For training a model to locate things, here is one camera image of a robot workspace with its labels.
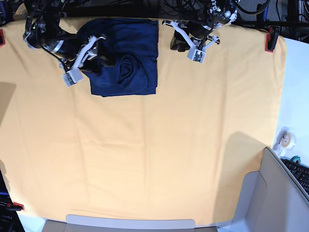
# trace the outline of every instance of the gray panel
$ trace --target gray panel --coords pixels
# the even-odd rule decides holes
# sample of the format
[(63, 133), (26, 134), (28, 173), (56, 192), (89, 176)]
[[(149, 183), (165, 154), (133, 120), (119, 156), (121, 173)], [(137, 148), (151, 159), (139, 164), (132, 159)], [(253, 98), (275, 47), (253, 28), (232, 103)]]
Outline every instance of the gray panel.
[(218, 228), (218, 232), (232, 232), (228, 229), (224, 229), (224, 228)]
[(253, 195), (253, 191), (256, 185), (256, 181), (258, 176), (260, 175), (259, 172), (252, 172), (245, 175), (243, 179), (239, 200), (237, 203), (235, 215), (233, 218), (233, 223), (235, 224), (237, 221), (243, 220), (246, 217), (251, 198)]
[(309, 231), (309, 201), (268, 149), (264, 150), (260, 173), (267, 193), (253, 232)]
[(67, 223), (118, 229), (176, 230), (193, 229), (193, 220), (124, 220), (67, 215)]
[(42, 232), (64, 232), (66, 223), (46, 220)]
[(197, 228), (195, 232), (218, 232), (217, 227), (204, 227), (204, 228)]
[[(194, 232), (194, 229), (187, 230), (172, 230), (173, 232)], [(95, 226), (81, 226), (67, 224), (65, 232), (171, 232), (171, 230), (129, 230), (129, 229), (114, 229)]]
[(252, 231), (254, 229), (258, 216), (261, 213), (262, 205), (266, 197), (266, 192), (267, 192), (266, 182), (263, 179), (262, 175), (259, 173), (259, 175), (257, 176), (251, 202), (245, 217), (245, 221), (249, 231)]
[(212, 224), (208, 225), (195, 225), (195, 229), (197, 228), (206, 228), (206, 227), (223, 227), (223, 226), (229, 226), (232, 225), (233, 220), (228, 220), (228, 221), (220, 221), (220, 222), (215, 222)]

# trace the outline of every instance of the red clamp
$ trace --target red clamp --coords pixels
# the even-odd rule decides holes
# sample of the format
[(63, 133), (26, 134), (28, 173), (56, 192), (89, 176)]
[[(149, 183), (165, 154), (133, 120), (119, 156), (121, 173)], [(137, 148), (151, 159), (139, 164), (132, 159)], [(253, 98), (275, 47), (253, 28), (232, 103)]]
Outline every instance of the red clamp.
[(3, 45), (5, 45), (5, 40), (4, 40), (3, 30), (0, 29), (0, 47)]
[(269, 28), (269, 34), (266, 37), (265, 51), (274, 52), (279, 35), (280, 27)]
[(21, 211), (21, 210), (25, 210), (25, 207), (22, 204), (19, 204), (19, 203), (16, 203), (16, 202), (13, 202), (13, 204), (7, 203), (5, 208), (8, 211)]

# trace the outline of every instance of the orange fabric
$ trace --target orange fabric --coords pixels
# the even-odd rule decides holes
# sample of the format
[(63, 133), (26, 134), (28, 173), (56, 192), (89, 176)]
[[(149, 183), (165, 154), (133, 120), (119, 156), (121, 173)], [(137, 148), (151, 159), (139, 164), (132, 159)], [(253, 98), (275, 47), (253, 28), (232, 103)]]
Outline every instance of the orange fabric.
[(0, 48), (0, 167), (23, 214), (233, 218), (245, 174), (274, 137), (283, 38), (267, 53), (265, 33), (222, 27), (201, 65), (171, 51), (174, 30), (160, 26), (157, 94), (102, 98), (87, 78), (67, 88), (58, 62), (23, 42), (24, 23), (3, 28)]

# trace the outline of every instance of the black keyboard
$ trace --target black keyboard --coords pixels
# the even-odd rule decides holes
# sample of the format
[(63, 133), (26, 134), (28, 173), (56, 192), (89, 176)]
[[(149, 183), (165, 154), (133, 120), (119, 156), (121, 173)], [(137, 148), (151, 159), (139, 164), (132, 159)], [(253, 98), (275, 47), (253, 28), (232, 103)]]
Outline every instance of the black keyboard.
[(285, 166), (295, 176), (300, 185), (304, 188), (307, 194), (309, 194), (309, 168), (302, 166), (298, 163), (290, 161), (288, 159), (281, 159)]

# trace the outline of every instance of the navy blue cloth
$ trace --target navy blue cloth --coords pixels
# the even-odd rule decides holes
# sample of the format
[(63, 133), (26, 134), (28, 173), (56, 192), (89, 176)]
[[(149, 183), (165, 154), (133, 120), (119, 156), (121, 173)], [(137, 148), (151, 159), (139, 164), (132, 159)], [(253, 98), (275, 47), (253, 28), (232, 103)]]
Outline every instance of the navy blue cloth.
[(84, 72), (94, 95), (155, 94), (157, 87), (158, 21), (145, 19), (95, 19), (86, 23), (77, 36), (104, 34), (108, 52), (116, 55), (115, 67), (102, 72)]

